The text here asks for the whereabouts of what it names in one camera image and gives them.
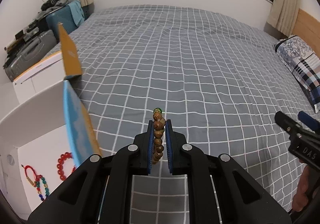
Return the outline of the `person's right hand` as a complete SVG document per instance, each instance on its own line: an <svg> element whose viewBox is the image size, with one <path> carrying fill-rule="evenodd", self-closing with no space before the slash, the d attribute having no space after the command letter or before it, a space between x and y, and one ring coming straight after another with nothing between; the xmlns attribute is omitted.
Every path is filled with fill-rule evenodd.
<svg viewBox="0 0 320 224"><path fill-rule="evenodd" d="M309 187L310 167L306 165L300 176L296 194L292 200L292 211L300 212L308 204L308 196L306 194Z"/></svg>

